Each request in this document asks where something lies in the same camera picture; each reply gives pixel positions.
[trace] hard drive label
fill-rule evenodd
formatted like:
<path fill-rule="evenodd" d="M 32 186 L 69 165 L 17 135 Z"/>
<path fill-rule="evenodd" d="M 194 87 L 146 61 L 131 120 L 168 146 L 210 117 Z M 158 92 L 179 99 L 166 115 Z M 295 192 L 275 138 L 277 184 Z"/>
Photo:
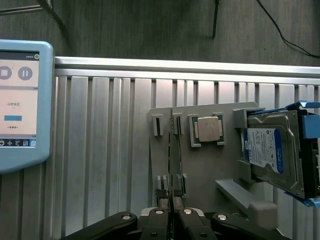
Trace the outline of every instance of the hard drive label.
<path fill-rule="evenodd" d="M 284 173 L 281 133 L 276 128 L 248 128 L 244 135 L 245 154 L 251 164 L 264 168 L 267 164 Z"/>

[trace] hard drive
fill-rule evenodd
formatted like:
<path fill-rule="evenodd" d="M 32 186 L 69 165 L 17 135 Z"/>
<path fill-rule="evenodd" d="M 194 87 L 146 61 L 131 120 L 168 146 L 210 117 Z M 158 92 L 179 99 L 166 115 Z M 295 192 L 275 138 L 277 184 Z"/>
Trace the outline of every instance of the hard drive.
<path fill-rule="evenodd" d="M 320 196 L 318 139 L 304 132 L 309 115 L 305 109 L 264 111 L 249 115 L 241 130 L 253 176 L 301 199 Z"/>

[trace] gray mounting plate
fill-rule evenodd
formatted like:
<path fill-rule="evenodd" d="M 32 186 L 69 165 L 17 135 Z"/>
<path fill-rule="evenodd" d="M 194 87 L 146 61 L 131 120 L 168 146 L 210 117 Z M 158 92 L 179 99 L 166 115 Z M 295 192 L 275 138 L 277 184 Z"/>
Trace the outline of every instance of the gray mounting plate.
<path fill-rule="evenodd" d="M 181 119 L 181 157 L 183 173 L 188 178 L 188 197 L 185 207 L 199 208 L 204 212 L 235 212 L 238 209 L 217 190 L 216 180 L 237 179 L 237 160 L 242 157 L 240 132 L 235 129 L 233 110 L 257 108 L 255 102 L 213 104 L 201 106 L 173 107 L 173 114 Z M 168 143 L 170 130 L 170 107 L 153 108 L 148 113 L 150 154 L 153 191 L 157 189 L 157 176 L 168 175 Z M 216 142 L 202 142 L 201 147 L 191 147 L 189 115 L 211 117 L 213 113 L 223 113 L 225 145 Z M 155 130 L 155 116 L 162 126 Z"/>

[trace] slotted aluminum wall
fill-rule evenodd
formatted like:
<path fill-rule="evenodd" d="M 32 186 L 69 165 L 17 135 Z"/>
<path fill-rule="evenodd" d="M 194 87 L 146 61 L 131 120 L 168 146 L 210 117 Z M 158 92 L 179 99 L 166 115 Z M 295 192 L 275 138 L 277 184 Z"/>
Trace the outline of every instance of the slotted aluminum wall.
<path fill-rule="evenodd" d="M 59 239 L 152 199 L 150 108 L 319 101 L 320 68 L 129 59 L 56 58 L 52 156 L 0 177 L 0 238 Z M 320 240 L 320 212 L 266 183 L 280 230 Z"/>

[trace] pause button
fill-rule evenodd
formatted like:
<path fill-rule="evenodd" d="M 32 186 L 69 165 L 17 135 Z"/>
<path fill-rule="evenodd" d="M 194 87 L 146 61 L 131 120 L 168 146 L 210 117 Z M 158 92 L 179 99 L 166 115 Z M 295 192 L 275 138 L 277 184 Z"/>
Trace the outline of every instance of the pause button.
<path fill-rule="evenodd" d="M 29 80 L 32 77 L 32 70 L 30 67 L 24 66 L 19 69 L 18 76 L 21 80 Z"/>

